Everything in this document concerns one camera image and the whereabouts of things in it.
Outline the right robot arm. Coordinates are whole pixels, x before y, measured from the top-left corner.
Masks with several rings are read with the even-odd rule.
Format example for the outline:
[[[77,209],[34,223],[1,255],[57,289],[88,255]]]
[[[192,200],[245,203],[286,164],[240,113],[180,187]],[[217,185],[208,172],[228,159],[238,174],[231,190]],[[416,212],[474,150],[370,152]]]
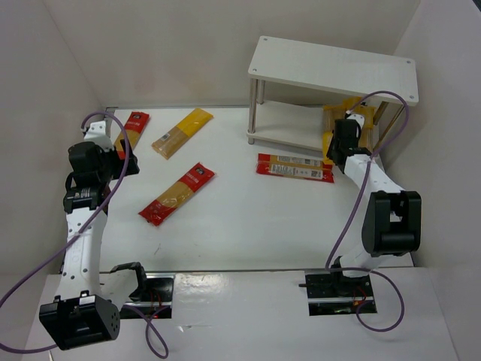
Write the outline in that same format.
[[[332,289],[348,296],[368,272],[391,256],[403,256],[419,249],[421,243],[422,199],[416,191],[406,191],[397,185],[376,164],[374,156],[358,141],[362,132],[360,116],[336,120],[328,158],[358,186],[354,208],[339,239],[339,247],[362,199],[368,205],[362,224],[361,242],[349,253],[333,259],[328,265]]]

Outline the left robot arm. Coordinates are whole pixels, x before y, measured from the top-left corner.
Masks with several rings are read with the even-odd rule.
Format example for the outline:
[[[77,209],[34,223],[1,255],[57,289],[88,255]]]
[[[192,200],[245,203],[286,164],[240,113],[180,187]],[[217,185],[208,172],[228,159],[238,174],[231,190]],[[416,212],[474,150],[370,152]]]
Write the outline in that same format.
[[[68,160],[72,171],[63,206],[69,246],[53,301],[39,311],[41,324],[60,350],[116,339],[123,305],[142,294],[147,281],[139,262],[116,265],[105,282],[100,280],[108,185],[119,179],[123,161],[112,146],[93,141],[71,146]]]

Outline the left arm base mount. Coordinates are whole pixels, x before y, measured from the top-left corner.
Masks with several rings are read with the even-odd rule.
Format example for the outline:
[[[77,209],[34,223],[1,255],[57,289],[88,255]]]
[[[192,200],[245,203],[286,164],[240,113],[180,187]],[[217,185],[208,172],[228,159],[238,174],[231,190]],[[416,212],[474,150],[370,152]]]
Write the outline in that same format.
[[[146,289],[132,293],[124,304],[120,317],[122,320],[139,319],[140,316],[128,308],[137,308],[143,315],[151,317],[162,309],[154,318],[171,319],[174,295],[174,274],[147,273]]]

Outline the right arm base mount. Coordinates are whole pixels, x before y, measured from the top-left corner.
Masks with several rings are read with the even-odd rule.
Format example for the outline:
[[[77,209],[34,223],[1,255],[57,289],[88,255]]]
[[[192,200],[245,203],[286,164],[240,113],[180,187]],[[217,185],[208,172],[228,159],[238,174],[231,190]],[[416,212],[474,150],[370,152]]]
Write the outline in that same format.
[[[377,313],[368,275],[346,278],[341,272],[307,272],[298,287],[307,295],[311,317],[356,314],[359,306],[360,314]]]

